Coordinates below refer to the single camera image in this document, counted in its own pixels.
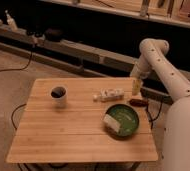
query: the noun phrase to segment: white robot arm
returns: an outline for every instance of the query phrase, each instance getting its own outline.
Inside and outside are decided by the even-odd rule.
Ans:
[[[143,40],[131,76],[145,79],[154,69],[168,90],[174,103],[167,114],[162,170],[190,171],[190,81],[165,58],[168,50],[165,40]]]

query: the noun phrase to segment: table leg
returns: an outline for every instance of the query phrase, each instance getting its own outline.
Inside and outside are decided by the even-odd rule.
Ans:
[[[140,162],[133,163],[133,165],[129,168],[129,171],[135,171],[139,165],[140,165]]]

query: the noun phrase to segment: bamboo tabletop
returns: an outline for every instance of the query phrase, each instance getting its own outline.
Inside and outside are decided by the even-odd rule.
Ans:
[[[84,163],[156,161],[158,155],[144,108],[134,108],[140,119],[137,132],[114,139],[104,129],[103,117],[113,104],[131,98],[133,78],[38,79],[11,145],[9,163]],[[50,93],[67,90],[67,107],[58,108]],[[102,89],[123,88],[123,100],[94,102]]]

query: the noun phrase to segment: gray carpet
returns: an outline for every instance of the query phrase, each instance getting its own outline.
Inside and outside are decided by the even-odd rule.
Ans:
[[[27,59],[0,51],[0,69],[20,68],[27,63]],[[20,104],[26,103],[30,89],[35,79],[48,77],[80,77],[63,70],[32,62],[25,71],[13,71],[0,73],[0,171],[18,171],[15,164],[5,162],[6,155],[11,145],[15,131],[12,127],[10,116],[12,111]],[[151,101],[150,111],[156,113],[158,102]],[[163,106],[163,112],[167,111],[168,106]],[[15,122],[18,124],[22,115],[23,108],[17,111]],[[159,152],[162,149],[163,127],[165,114],[162,113],[159,121],[154,127],[153,135]],[[52,170],[47,165],[41,165],[43,170]],[[130,164],[101,164],[97,171],[103,170],[127,170]],[[143,163],[138,171],[159,171],[160,160],[158,162]],[[94,164],[70,164],[61,170],[94,170]]]

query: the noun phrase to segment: green plate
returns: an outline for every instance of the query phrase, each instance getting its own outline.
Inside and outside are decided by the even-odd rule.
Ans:
[[[111,106],[106,114],[110,115],[120,123],[120,130],[115,133],[118,136],[132,135],[139,126],[139,117],[137,112],[125,104],[116,104]]]

